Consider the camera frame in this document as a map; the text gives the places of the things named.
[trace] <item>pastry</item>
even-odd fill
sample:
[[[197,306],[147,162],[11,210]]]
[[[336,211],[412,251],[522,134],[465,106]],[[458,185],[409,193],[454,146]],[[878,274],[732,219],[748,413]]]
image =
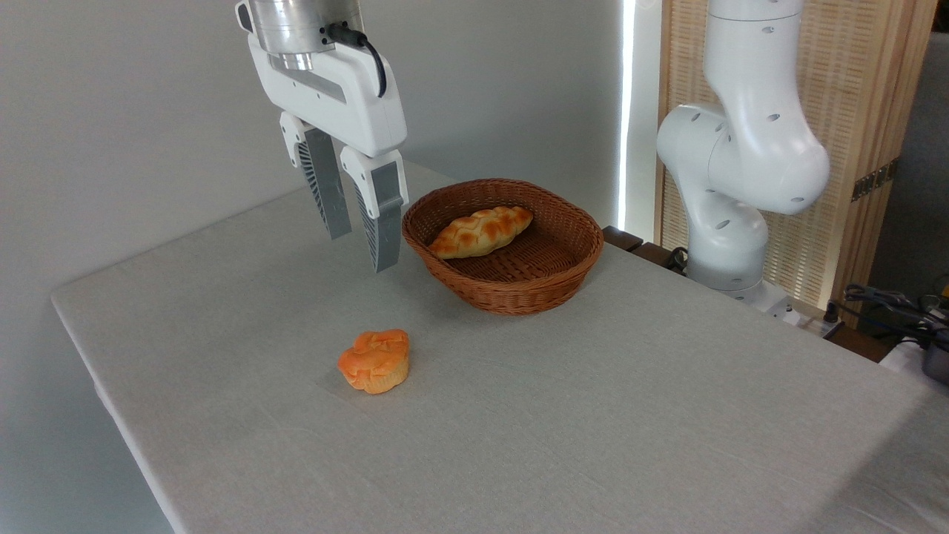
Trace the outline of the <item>pastry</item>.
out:
[[[453,220],[429,248],[442,259],[485,256],[511,243],[532,220],[533,213],[517,206],[477,211]]]
[[[353,388],[385,393],[409,375],[409,335],[402,330],[363,332],[337,367]]]

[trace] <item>electric cable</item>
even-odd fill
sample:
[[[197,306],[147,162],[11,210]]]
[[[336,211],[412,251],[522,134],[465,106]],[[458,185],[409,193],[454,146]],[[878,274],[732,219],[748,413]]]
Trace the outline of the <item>electric cable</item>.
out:
[[[376,63],[376,74],[379,76],[379,98],[382,98],[388,85],[385,81],[385,65],[382,64],[382,57],[376,51],[376,47],[369,43],[369,38],[366,37],[365,33],[333,23],[326,27],[326,35],[333,41],[338,41],[344,45],[369,50],[373,61]]]

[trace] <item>white wall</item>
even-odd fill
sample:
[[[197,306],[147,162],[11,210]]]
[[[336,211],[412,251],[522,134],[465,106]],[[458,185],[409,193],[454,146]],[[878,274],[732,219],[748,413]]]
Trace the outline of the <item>white wall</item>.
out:
[[[658,13],[641,5],[640,24]],[[407,159],[536,181],[615,223],[620,0],[363,11],[399,79]],[[230,0],[0,3],[4,534],[169,531],[48,294],[303,185],[244,39]]]

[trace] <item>braided bread roll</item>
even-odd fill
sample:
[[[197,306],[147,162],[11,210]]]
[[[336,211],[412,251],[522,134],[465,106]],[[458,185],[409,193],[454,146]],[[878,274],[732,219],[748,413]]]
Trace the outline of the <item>braided bread roll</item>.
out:
[[[455,219],[438,233],[429,249],[442,259],[485,256],[511,243],[533,220],[533,213],[499,206]]]

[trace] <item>woven panel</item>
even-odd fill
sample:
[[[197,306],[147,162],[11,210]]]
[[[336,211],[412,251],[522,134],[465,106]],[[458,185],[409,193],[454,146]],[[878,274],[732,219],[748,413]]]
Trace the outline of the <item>woven panel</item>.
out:
[[[815,306],[827,298],[828,276],[833,276],[837,264],[843,224],[839,206],[860,178],[846,167],[855,139],[864,135],[855,128],[863,127],[859,105],[876,72],[871,36],[877,17],[888,6],[884,0],[811,0],[804,10],[798,85],[810,127],[830,155],[830,182],[820,200],[803,214],[764,214],[771,235],[764,274]],[[666,112],[680,104],[717,101],[702,76],[706,10],[704,0],[672,0]],[[661,244],[685,246],[685,214],[668,173],[662,194]]]

